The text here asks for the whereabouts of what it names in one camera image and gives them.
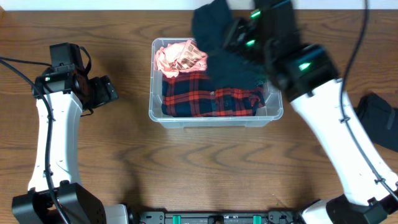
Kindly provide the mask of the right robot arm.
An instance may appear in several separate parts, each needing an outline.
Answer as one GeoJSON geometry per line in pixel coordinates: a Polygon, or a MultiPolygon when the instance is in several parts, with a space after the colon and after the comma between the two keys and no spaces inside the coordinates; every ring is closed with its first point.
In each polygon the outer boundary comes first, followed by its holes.
{"type": "Polygon", "coordinates": [[[300,223],[381,223],[397,211],[397,174],[361,125],[326,48],[301,41],[290,1],[256,1],[249,21],[236,21],[224,48],[262,63],[268,79],[316,135],[343,194],[302,209],[300,223]]]}

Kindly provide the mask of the pink printed t-shirt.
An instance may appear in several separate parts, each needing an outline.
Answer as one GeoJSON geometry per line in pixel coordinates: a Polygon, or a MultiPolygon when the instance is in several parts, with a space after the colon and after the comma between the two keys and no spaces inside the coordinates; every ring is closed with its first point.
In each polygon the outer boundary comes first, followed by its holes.
{"type": "Polygon", "coordinates": [[[207,54],[199,50],[195,40],[161,47],[154,55],[154,64],[167,78],[180,73],[203,72],[207,69],[207,54]]]}

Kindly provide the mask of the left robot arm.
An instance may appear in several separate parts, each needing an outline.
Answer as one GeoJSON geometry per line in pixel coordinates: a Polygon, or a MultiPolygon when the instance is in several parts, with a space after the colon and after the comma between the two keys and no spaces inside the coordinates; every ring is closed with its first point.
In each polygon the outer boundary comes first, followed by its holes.
{"type": "Polygon", "coordinates": [[[118,98],[109,77],[88,77],[91,63],[83,63],[85,52],[76,44],[50,46],[51,65],[28,82],[39,113],[39,136],[27,193],[12,199],[19,223],[129,223],[125,205],[105,206],[81,183],[80,119],[118,98]]]}

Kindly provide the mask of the dark navy shorts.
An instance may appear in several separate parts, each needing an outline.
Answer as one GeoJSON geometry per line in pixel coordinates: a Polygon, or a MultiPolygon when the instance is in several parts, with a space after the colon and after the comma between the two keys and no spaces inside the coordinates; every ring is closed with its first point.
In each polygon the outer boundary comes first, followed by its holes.
{"type": "Polygon", "coordinates": [[[215,88],[252,90],[267,82],[262,65],[223,48],[224,35],[233,18],[226,0],[214,0],[194,11],[192,34],[199,50],[207,54],[206,74],[215,88]]]}

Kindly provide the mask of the red navy plaid shirt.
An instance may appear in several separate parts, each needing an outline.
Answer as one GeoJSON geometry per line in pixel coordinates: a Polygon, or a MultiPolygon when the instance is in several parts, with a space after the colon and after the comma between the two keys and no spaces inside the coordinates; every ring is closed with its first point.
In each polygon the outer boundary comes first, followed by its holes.
{"type": "Polygon", "coordinates": [[[255,116],[266,105],[264,87],[253,90],[213,86],[203,72],[162,80],[162,112],[175,118],[255,116]]]}

